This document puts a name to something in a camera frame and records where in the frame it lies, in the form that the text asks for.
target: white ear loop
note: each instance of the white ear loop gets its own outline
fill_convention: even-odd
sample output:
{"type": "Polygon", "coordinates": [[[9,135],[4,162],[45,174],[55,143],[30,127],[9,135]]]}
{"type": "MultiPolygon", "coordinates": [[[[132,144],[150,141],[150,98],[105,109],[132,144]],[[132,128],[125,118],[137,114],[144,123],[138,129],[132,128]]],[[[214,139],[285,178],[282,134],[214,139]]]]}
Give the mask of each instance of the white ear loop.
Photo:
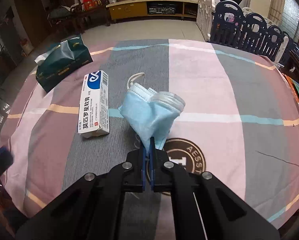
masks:
{"type": "Polygon", "coordinates": [[[133,85],[133,82],[136,80],[136,79],[138,79],[139,77],[141,77],[141,76],[144,76],[145,75],[145,72],[139,72],[139,73],[136,73],[136,74],[134,74],[134,75],[132,75],[132,76],[130,76],[129,77],[129,79],[128,79],[128,83],[127,83],[127,85],[126,85],[126,87],[129,89],[129,85],[133,85]]]}

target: blue face mask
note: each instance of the blue face mask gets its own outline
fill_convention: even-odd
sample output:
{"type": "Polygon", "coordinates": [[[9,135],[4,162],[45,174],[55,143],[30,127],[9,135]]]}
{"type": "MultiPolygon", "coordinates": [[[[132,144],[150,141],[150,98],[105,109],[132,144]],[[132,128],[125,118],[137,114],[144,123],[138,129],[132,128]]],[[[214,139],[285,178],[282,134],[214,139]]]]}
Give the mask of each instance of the blue face mask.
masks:
{"type": "Polygon", "coordinates": [[[156,149],[162,149],[169,130],[176,117],[183,111],[185,102],[176,94],[156,92],[145,89],[138,83],[133,84],[144,72],[135,74],[128,81],[128,91],[120,114],[129,122],[142,140],[146,152],[150,148],[150,138],[154,136],[156,149]]]}

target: metal screw head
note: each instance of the metal screw head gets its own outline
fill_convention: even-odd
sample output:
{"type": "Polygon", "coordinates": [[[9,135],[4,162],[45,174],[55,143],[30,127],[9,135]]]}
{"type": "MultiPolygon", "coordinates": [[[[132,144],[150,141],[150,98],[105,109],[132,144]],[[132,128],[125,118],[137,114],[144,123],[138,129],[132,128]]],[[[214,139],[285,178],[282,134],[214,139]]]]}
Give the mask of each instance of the metal screw head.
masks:
{"type": "Polygon", "coordinates": [[[93,173],[86,173],[84,176],[84,179],[91,181],[95,178],[95,175],[93,173]]]}
{"type": "Polygon", "coordinates": [[[164,163],[164,167],[168,168],[168,169],[173,168],[174,167],[174,163],[173,162],[165,162],[164,163]]]}
{"type": "Polygon", "coordinates": [[[209,171],[205,171],[202,173],[202,177],[204,179],[211,179],[213,177],[213,175],[209,171]]]}
{"type": "Polygon", "coordinates": [[[125,168],[125,169],[127,169],[127,170],[130,169],[132,166],[133,165],[131,163],[129,163],[129,162],[124,162],[122,164],[122,167],[125,168]]]}

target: drawer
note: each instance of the drawer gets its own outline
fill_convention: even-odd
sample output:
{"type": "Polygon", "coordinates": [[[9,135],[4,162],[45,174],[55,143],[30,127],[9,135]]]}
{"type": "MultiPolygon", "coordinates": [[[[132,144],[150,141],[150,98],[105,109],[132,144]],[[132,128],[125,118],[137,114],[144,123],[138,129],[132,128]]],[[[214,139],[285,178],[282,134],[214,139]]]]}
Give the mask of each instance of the drawer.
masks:
{"type": "Polygon", "coordinates": [[[147,16],[146,2],[127,3],[110,7],[112,20],[147,16]]]}

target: floor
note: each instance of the floor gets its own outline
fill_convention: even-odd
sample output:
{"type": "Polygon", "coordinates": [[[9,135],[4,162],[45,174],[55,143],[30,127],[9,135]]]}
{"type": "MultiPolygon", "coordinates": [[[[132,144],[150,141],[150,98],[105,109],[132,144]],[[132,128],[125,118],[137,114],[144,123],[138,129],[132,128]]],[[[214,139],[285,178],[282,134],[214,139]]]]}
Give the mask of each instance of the floor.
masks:
{"type": "MultiPolygon", "coordinates": [[[[205,41],[194,21],[153,19],[125,21],[116,24],[97,26],[82,34],[86,46],[100,41],[125,41],[142,39],[181,39],[205,41]]],[[[12,105],[27,76],[36,67],[35,58],[46,52],[54,42],[61,41],[59,34],[50,35],[28,57],[26,57],[6,78],[0,90],[1,106],[12,105]]],[[[0,113],[0,130],[7,114],[0,113]]]]}

